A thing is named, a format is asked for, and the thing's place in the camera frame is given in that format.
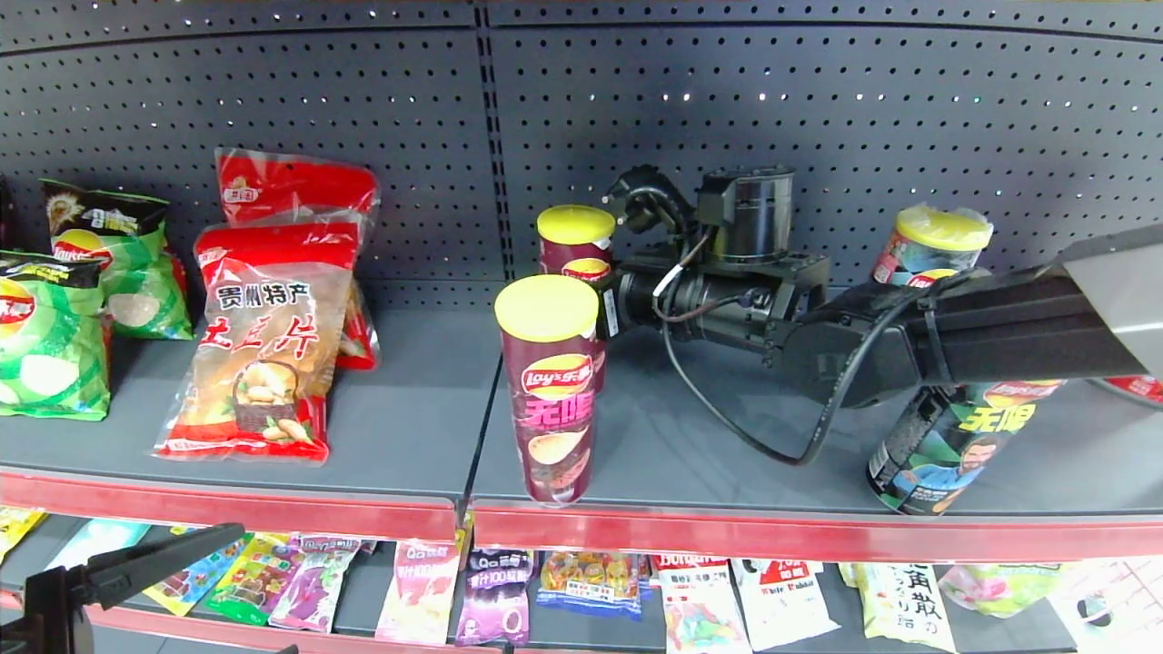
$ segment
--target plastic wrapper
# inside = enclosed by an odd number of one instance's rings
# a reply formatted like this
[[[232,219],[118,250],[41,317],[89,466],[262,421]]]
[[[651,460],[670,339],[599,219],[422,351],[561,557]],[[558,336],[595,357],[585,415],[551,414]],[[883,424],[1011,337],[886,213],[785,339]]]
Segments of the plastic wrapper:
[[[858,563],[857,583],[866,638],[891,638],[956,653],[932,566]]]
[[[840,628],[828,617],[816,583],[822,564],[761,559],[732,559],[730,563],[751,649],[770,649]]]
[[[533,553],[526,549],[473,549],[464,576],[464,605],[456,644],[507,640],[529,642],[529,578]]]
[[[156,453],[322,463],[351,223],[212,227],[195,253],[206,280],[206,333]]]
[[[642,619],[638,555],[552,552],[541,564],[537,604],[591,616]]]
[[[190,531],[190,527],[173,527],[170,529],[174,534],[183,534],[187,531]],[[157,602],[174,616],[185,616],[226,575],[249,541],[250,534],[247,534],[214,554],[186,566],[180,571],[170,575],[142,592],[145,597]]]
[[[961,564],[950,568],[937,585],[959,606],[1009,618],[1054,592],[1068,570],[1064,563]]]
[[[236,623],[265,625],[302,560],[286,534],[256,532],[206,605]]]
[[[397,543],[376,640],[444,645],[459,567],[457,546],[414,539]]]
[[[36,509],[0,506],[0,563],[47,516],[48,513]]]
[[[658,573],[666,654],[751,654],[726,559],[662,555]]]
[[[52,255],[101,263],[101,291],[115,334],[190,340],[193,329],[177,260],[165,255],[170,202],[145,196],[85,191],[41,180]]]
[[[354,222],[366,243],[380,191],[376,176],[356,165],[256,150],[219,148],[219,192],[231,227],[248,225]],[[348,290],[340,368],[371,370],[379,364],[379,339],[357,284]]]
[[[80,531],[69,539],[44,569],[81,566],[88,562],[91,556],[137,545],[148,531],[149,525],[142,523],[94,518],[85,523]]]
[[[97,262],[0,250],[0,415],[101,420],[108,324]]]
[[[297,535],[293,543],[302,552],[291,583],[271,612],[271,626],[329,633],[340,603],[343,575],[359,553],[359,539]]]

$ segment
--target lay's chip can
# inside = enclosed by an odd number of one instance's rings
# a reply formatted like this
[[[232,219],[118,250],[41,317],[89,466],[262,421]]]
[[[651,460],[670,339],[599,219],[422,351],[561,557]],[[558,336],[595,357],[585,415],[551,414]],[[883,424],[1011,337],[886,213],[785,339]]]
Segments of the lay's chip can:
[[[594,442],[598,293],[576,278],[536,275],[506,286],[493,308],[526,491],[548,505],[577,502]]]

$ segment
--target green chip bag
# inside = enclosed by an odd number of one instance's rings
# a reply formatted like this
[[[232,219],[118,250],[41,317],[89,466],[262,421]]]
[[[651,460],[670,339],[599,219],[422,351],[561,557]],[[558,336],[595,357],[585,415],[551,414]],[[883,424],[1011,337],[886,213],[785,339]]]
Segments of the green chip bag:
[[[133,339],[190,340],[186,298],[165,255],[169,202],[144,196],[84,191],[51,179],[44,187],[52,254],[95,258],[113,330]]]
[[[0,250],[0,415],[101,420],[108,339],[95,261]]]

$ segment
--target red shelf edge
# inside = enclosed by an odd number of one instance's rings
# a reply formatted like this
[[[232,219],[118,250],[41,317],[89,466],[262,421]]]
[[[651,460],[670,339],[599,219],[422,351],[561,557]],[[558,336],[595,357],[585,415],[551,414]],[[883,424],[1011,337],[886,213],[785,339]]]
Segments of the red shelf edge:
[[[840,562],[1075,561],[1163,555],[1163,517],[911,519],[473,503],[477,547],[675,552]]]
[[[81,475],[0,470],[5,504],[84,518],[215,525],[248,531],[316,532],[377,540],[454,542],[456,511],[444,498],[243,489],[129,482]]]

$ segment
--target red snack bag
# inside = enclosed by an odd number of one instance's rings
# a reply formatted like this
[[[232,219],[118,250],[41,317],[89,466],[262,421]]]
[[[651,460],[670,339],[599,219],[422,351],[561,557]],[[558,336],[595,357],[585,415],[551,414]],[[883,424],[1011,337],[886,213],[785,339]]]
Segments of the red snack bag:
[[[219,192],[231,227],[279,223],[352,222],[366,242],[379,209],[379,183],[369,170],[298,155],[219,148]],[[371,370],[379,364],[379,339],[352,282],[336,364]]]
[[[158,456],[327,458],[355,223],[211,227],[194,246],[206,333]]]

